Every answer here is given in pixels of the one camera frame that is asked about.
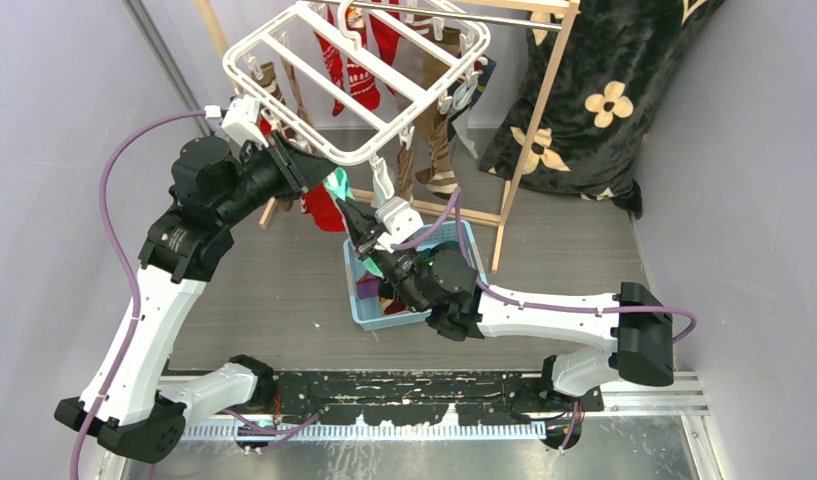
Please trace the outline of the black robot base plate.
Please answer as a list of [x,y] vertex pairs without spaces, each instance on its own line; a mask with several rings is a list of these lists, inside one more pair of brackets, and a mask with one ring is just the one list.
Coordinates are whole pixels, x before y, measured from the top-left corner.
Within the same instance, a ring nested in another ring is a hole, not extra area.
[[248,419],[323,425],[432,426],[448,413],[459,426],[519,425],[564,419],[573,399],[550,392],[528,371],[280,371],[266,400],[233,407]]

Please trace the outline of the white plastic clip hanger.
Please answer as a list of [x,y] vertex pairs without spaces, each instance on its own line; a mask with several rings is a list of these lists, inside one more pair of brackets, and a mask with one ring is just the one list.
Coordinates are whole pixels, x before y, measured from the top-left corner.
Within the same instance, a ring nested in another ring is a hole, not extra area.
[[[469,17],[448,1],[433,1],[425,15],[432,18],[432,38],[426,38],[396,19],[397,6],[390,3],[340,1],[328,10],[323,1],[297,1],[292,6],[230,46],[222,57],[226,75],[245,95],[266,107],[270,115],[294,130],[303,140],[338,166],[353,166],[371,161],[378,151],[396,137],[409,140],[415,121],[427,111],[446,115],[466,105],[476,88],[477,63],[491,41],[485,23]],[[362,13],[425,52],[444,67],[440,76],[425,86],[412,80],[393,62],[371,53],[367,37],[357,23]],[[290,22],[303,22],[321,45],[326,70],[319,72],[294,53],[284,41],[284,28]],[[316,128],[279,101],[271,90],[260,86],[243,69],[253,63],[252,51],[266,46],[295,72],[307,76],[333,97],[335,103],[353,112],[373,127],[373,137],[353,151],[344,151],[327,141]]]

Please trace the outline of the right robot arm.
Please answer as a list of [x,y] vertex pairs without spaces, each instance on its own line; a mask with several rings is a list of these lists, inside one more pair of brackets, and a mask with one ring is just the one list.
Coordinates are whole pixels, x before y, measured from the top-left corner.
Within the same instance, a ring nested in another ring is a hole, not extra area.
[[673,312],[646,287],[624,282],[616,293],[564,296],[489,285],[456,239],[423,253],[430,236],[401,198],[383,208],[352,199],[336,202],[356,255],[371,261],[408,310],[453,341],[509,336],[572,342],[579,350],[549,356],[539,396],[551,410],[566,409],[588,391],[618,379],[648,387],[674,382]]

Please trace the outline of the mint green sock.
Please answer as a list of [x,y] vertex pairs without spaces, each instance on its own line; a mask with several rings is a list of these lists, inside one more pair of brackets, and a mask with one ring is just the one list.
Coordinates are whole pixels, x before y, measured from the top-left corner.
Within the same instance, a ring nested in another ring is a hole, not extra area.
[[341,209],[340,202],[347,199],[354,199],[347,172],[342,167],[335,168],[326,176],[322,185],[329,196],[332,207],[339,215],[339,218],[344,221],[345,216]]

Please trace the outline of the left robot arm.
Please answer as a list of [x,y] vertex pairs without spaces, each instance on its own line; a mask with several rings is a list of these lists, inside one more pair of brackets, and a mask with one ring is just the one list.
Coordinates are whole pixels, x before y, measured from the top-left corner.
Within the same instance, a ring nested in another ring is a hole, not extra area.
[[248,356],[172,387],[160,376],[188,313],[231,249],[234,226],[273,198],[296,198],[334,170],[280,135],[234,153],[210,136],[185,144],[173,163],[171,207],[149,228],[132,271],[132,299],[90,385],[59,402],[54,416],[118,456],[155,464],[188,426],[231,407],[261,413],[278,386],[268,365]]

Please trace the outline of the red beige cuffed sock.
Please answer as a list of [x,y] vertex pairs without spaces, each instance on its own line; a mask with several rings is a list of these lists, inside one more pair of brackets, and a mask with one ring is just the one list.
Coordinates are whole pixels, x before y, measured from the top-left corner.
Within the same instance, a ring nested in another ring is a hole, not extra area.
[[327,233],[344,233],[344,219],[328,190],[318,185],[300,197],[303,214],[312,217],[317,228]]

